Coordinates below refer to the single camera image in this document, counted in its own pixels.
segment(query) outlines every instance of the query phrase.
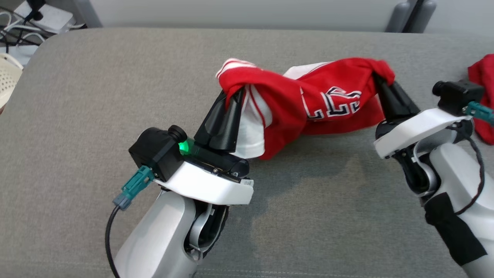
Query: teal connector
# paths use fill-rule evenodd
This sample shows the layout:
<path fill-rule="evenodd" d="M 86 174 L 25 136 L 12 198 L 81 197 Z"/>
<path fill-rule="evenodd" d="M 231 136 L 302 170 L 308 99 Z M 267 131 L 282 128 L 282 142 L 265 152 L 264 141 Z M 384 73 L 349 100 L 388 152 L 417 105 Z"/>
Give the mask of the teal connector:
<path fill-rule="evenodd" d="M 134 176 L 122 186 L 122 193 L 113 200 L 116 206 L 121 210 L 126 210 L 132 200 L 145 189 L 154 179 L 154 174 L 151 168 L 142 166 L 135 172 Z"/>
<path fill-rule="evenodd" d="M 465 114 L 472 116 L 476 119 L 481 119 L 488 122 L 490 125 L 494 125 L 494 110 L 481 105 L 476 101 L 468 103 Z"/>

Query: red cloth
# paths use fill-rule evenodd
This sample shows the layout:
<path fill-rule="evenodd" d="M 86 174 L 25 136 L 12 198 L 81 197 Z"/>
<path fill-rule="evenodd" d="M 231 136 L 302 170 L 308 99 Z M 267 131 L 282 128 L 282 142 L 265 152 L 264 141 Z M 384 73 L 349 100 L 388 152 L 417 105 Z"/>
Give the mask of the red cloth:
<path fill-rule="evenodd" d="M 494 109 L 494 54 L 486 55 L 482 60 L 468 68 L 468 79 L 486 88 L 480 101 L 484 106 Z M 475 131 L 486 143 L 494 145 L 494 129 L 488 122 L 473 119 Z"/>
<path fill-rule="evenodd" d="M 265 151 L 260 158 L 270 159 L 300 134 L 346 133 L 382 121 L 372 72 L 389 85 L 394 82 L 395 75 L 385 61 L 366 58 L 325 63 L 296 80 L 229 59 L 217 78 L 229 97 L 253 84 L 269 106 L 272 123 L 265 126 Z"/>

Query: green led light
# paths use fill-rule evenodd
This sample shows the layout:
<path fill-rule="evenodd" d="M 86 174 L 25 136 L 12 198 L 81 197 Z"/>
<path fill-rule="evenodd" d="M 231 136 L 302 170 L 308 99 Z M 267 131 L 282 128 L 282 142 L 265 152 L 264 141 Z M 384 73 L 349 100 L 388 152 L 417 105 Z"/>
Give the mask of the green led light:
<path fill-rule="evenodd" d="M 179 146 L 180 152 L 182 154 L 189 152 L 189 143 L 187 141 L 182 142 L 182 143 L 178 143 L 178 146 Z"/>

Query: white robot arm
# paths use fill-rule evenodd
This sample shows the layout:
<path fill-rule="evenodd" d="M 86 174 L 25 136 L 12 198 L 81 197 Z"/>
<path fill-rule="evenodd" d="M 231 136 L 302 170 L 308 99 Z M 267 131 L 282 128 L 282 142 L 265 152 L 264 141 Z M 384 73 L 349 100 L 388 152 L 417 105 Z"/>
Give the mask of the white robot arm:
<path fill-rule="evenodd" d="M 441 97 L 438 108 L 419 113 L 396 88 L 379 91 L 386 120 L 377 127 L 377 153 L 400 163 L 427 223 L 467 275 L 494 277 L 494 183 L 470 138 L 472 116 L 492 121 L 492 111 L 478 104 L 484 89 L 470 82 L 438 82 L 433 89 Z M 461 140 L 470 142 L 477 161 L 455 144 Z"/>
<path fill-rule="evenodd" d="M 483 88 L 471 83 L 438 83 L 439 108 L 420 112 L 401 87 L 375 76 L 386 120 L 376 129 L 375 149 L 395 158 L 450 250 L 471 278 L 494 277 L 494 187 L 484 173 L 475 143 L 472 115 Z M 248 162 L 231 155 L 236 148 L 243 90 L 225 110 L 226 95 L 215 101 L 194 140 L 181 128 L 145 130 L 129 149 L 139 171 L 114 200 L 105 245 L 117 278 L 193 278 L 225 225 L 231 205 L 249 204 L 253 180 Z M 478 162 L 455 145 L 469 140 Z M 162 192 L 125 241 L 115 261 L 110 228 L 118 210 L 155 181 Z"/>

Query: gray couch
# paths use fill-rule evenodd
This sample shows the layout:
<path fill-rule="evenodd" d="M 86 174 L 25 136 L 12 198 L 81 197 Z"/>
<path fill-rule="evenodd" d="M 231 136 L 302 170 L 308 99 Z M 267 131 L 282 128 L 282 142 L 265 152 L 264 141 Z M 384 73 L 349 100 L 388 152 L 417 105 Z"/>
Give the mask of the gray couch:
<path fill-rule="evenodd" d="M 493 51 L 464 36 L 205 29 L 95 29 L 36 52 L 0 116 L 0 277 L 108 277 L 104 229 L 136 170 L 127 149 L 147 127 L 193 135 L 237 57 L 283 73 L 349 56 L 385 59 L 420 108 Z M 199 278 L 462 278 L 399 165 L 373 150 L 374 129 L 301 137 L 253 160 L 249 206 L 232 207 Z M 480 145 L 485 161 L 494 156 Z M 494 164 L 487 163 L 493 173 Z M 112 229 L 118 248 L 159 189 Z"/>

